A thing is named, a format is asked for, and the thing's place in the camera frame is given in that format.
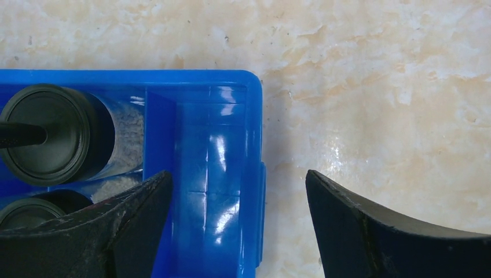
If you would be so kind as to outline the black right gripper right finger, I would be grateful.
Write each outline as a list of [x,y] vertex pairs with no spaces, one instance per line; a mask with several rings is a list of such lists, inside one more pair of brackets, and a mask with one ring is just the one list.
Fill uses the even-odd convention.
[[490,236],[431,224],[319,173],[306,193],[325,277],[489,277]]

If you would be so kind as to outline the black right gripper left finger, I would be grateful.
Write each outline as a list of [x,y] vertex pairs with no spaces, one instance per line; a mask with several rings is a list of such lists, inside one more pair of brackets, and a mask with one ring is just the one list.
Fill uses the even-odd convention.
[[34,228],[1,232],[2,277],[150,277],[173,195],[161,171]]

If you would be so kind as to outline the black pourer cap grain jar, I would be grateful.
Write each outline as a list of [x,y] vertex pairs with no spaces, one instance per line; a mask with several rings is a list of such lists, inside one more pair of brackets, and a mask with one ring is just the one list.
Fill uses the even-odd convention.
[[44,192],[1,198],[1,230],[33,228],[122,193],[142,181],[142,173],[122,174]]

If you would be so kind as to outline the blue plastic divided bin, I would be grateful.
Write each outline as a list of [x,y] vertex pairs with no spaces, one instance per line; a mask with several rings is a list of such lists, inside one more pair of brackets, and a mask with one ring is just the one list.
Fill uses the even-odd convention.
[[[36,84],[144,107],[143,165],[131,173],[142,173],[140,183],[161,171],[173,179],[150,277],[255,276],[262,261],[266,169],[261,160],[262,87],[254,74],[3,69],[1,111],[15,93]],[[90,181],[30,185],[1,159],[1,198]]]

